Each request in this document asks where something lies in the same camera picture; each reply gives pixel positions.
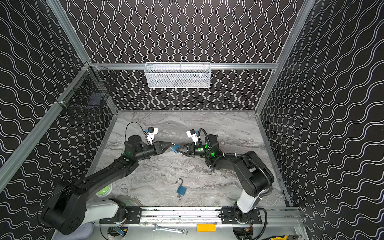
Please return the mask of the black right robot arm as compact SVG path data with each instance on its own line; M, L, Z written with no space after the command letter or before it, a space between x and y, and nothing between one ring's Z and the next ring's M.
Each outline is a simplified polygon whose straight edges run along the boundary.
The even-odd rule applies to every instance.
M198 134L194 138L193 143L176 145L173 151L186 157L201 156L211 170L234 171L243 188L234 206L239 214L250 213L264 196L272 193L274 176L255 152L224 153L220 150L218 135L207 135L205 142L202 142Z

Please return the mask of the blue padlock front large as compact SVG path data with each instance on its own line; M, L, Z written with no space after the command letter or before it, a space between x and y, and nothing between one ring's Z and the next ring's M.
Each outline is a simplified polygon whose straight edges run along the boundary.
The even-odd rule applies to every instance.
M184 180L182 178L178 178L176 180L176 185L179 185L178 189L177 189L177 197L178 197L178 199L181 199L185 195L185 193L187 191L187 188L184 187L183 183L184 183Z

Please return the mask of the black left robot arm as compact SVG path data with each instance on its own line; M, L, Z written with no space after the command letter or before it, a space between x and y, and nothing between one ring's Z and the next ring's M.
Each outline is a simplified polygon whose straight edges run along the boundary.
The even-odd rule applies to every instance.
M151 145L142 141L141 136L133 135L124 142L125 150L110 165L100 171L75 182L59 183L50 198L38 211L38 221L56 229L63 235L69 235L85 223L86 203L90 197L109 184L127 177L139 166L139 161L158 156L173 144L155 141Z

